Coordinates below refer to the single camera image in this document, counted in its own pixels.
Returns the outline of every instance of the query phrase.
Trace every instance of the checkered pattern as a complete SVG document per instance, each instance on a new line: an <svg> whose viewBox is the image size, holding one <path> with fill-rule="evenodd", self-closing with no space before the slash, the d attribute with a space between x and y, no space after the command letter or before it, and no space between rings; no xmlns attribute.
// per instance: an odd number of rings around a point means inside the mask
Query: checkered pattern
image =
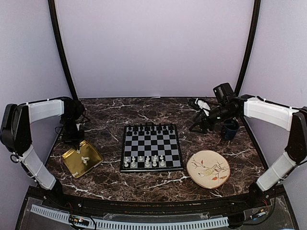
<svg viewBox="0 0 307 230"><path fill-rule="evenodd" d="M157 166L153 166L154 156ZM163 156L164 166L161 166L160 157ZM132 167L132 157L135 158L135 167ZM149 157L149 167L145 161ZM144 172L144 171L172 171L183 170L182 157L178 141L176 125L125 127L121 172Z"/></svg>

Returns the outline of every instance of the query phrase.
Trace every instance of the white cable carrier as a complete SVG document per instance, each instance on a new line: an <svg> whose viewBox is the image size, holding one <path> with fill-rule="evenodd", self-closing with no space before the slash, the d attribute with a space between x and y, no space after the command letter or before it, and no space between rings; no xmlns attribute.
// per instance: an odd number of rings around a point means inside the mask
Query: white cable carrier
<svg viewBox="0 0 307 230"><path fill-rule="evenodd" d="M31 212L64 224L69 224L68 219L70 215L66 211L56 211L32 205ZM86 227L87 229L94 229L92 220L89 218L83 219L90 222L89 226ZM97 230L205 230L229 226L228 217L177 223L129 223L93 219L96 222Z"/></svg>

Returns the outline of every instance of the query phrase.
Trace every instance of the black frame pole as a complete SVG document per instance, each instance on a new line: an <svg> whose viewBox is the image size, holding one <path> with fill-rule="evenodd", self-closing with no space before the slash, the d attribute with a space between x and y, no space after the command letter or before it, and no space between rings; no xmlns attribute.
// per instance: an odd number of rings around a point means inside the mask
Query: black frame pole
<svg viewBox="0 0 307 230"><path fill-rule="evenodd" d="M253 48L253 43L254 43L256 29L257 29L257 23L258 23L258 17L259 17L259 12L260 12L260 3L261 3L261 0L255 0L255 2L254 2L254 10L253 10L252 18L251 18L251 23L250 23L250 29L249 29L249 34L248 34L248 42L247 42L247 45L246 45L245 54L244 54L240 74L239 74L238 80L236 82L235 93L238 96L239 96L239 93L240 93L241 88L242 88L242 84L243 84L243 81L244 81L246 70L248 68L248 62L249 62L251 50Z"/></svg>
<svg viewBox="0 0 307 230"><path fill-rule="evenodd" d="M51 22L52 22L52 27L53 27L53 33L54 33L54 37L56 39L58 52L59 52L59 58L60 58L61 63L62 63L62 67L63 67L63 70L64 70L64 74L65 74L65 78L66 78L69 90L71 92L71 96L74 100L77 100L78 95L77 95L76 89L73 85L71 73L69 71L69 67L68 67L68 63L67 63L67 59L66 59L66 55L65 55L65 52L64 52L62 39L61 39L55 1L54 0L48 0L48 3L49 3L49 11L50 11L50 17L51 17Z"/></svg>

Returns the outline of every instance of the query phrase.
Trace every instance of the chessboard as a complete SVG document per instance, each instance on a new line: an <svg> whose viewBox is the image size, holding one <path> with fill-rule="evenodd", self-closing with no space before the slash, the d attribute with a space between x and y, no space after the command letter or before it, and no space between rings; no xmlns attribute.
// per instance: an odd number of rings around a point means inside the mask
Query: chessboard
<svg viewBox="0 0 307 230"><path fill-rule="evenodd" d="M125 126L121 172L183 170L176 125Z"/></svg>

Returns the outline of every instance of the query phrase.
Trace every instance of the plate with bird design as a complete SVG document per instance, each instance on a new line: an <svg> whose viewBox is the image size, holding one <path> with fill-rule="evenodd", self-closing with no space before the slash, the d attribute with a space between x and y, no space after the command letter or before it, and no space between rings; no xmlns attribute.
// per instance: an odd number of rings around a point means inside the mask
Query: plate with bird design
<svg viewBox="0 0 307 230"><path fill-rule="evenodd" d="M187 170L193 181L209 189L221 186L230 176L228 161L210 150L195 153L187 163Z"/></svg>

